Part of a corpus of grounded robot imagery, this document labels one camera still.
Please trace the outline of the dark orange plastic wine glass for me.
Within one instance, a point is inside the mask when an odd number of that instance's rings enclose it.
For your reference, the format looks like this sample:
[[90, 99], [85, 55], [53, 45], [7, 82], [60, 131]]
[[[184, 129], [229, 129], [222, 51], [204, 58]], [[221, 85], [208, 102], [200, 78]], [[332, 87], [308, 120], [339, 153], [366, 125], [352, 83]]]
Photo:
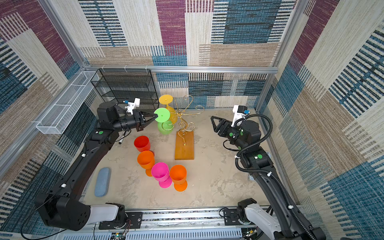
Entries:
[[176, 191], [183, 192], [187, 189], [187, 170], [184, 166], [173, 166], [170, 170], [170, 177], [174, 183], [174, 188]]

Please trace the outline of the light orange plastic wine glass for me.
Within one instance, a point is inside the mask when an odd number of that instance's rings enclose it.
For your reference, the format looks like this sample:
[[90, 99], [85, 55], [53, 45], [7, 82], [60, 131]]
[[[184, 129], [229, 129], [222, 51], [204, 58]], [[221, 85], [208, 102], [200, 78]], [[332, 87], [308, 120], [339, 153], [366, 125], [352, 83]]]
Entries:
[[146, 170], [146, 175], [152, 177], [152, 168], [155, 165], [155, 155], [151, 151], [143, 151], [137, 157], [139, 165]]

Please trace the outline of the green plastic wine glass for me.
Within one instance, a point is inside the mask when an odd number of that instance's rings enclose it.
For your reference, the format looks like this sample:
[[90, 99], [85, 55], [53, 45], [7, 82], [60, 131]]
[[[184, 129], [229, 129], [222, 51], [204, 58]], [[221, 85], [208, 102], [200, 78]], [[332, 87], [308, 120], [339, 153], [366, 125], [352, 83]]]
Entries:
[[172, 123], [171, 113], [166, 108], [158, 108], [154, 112], [158, 115], [155, 121], [158, 123], [158, 130], [163, 135], [168, 135], [173, 131], [174, 124]]

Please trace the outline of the magenta plastic wine glass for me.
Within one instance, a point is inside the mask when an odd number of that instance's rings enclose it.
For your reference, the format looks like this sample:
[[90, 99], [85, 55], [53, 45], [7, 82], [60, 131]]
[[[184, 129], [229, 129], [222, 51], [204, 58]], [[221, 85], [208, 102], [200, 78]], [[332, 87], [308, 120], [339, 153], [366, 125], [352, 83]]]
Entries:
[[169, 188], [172, 184], [169, 167], [166, 163], [157, 163], [152, 167], [152, 176], [159, 182], [159, 186], [163, 189]]

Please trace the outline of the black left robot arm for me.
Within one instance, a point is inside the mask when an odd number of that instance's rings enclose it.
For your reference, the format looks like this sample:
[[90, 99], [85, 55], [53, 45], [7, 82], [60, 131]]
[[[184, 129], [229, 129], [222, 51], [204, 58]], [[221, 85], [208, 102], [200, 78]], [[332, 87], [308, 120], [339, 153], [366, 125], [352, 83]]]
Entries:
[[123, 131], [142, 131], [157, 114], [124, 109], [116, 102], [104, 102], [97, 109], [99, 122], [85, 140], [81, 154], [47, 194], [35, 199], [37, 211], [46, 226], [79, 231], [84, 226], [108, 222], [125, 225], [127, 216], [121, 204], [85, 205], [81, 194], [101, 159], [111, 150]]

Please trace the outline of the yellow plastic wine glass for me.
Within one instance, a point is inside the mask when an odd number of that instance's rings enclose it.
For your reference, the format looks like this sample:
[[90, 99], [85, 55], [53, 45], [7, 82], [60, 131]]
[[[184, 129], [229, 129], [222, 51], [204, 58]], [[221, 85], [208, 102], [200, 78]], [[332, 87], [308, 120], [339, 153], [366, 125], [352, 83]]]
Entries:
[[175, 124], [178, 118], [175, 115], [175, 109], [170, 106], [172, 101], [173, 101], [173, 97], [171, 95], [162, 95], [159, 98], [159, 103], [161, 105], [165, 105], [166, 109], [170, 112], [170, 121], [172, 122], [172, 124]]

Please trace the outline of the red plastic wine glass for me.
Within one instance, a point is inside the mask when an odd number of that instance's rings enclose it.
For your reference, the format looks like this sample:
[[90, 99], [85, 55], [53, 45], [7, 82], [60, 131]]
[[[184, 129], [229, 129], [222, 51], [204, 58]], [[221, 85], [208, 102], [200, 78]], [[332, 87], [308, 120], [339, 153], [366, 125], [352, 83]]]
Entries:
[[139, 136], [134, 140], [134, 146], [139, 152], [149, 151], [151, 143], [148, 137]]

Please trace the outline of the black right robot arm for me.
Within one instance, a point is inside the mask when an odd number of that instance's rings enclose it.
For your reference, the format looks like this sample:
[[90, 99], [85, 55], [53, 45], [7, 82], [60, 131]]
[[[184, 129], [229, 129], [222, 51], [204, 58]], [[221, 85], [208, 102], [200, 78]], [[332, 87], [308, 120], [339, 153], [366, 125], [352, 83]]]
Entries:
[[213, 129], [220, 137], [236, 146], [235, 166], [249, 174], [259, 184], [274, 211], [274, 218], [261, 208], [254, 199], [240, 201], [237, 207], [242, 224], [255, 224], [271, 240], [324, 240], [326, 235], [320, 227], [313, 227], [302, 214], [287, 189], [281, 182], [272, 160], [260, 144], [272, 133], [273, 123], [265, 115], [268, 132], [262, 136], [258, 123], [252, 121], [253, 114], [246, 115], [234, 123], [211, 117]]

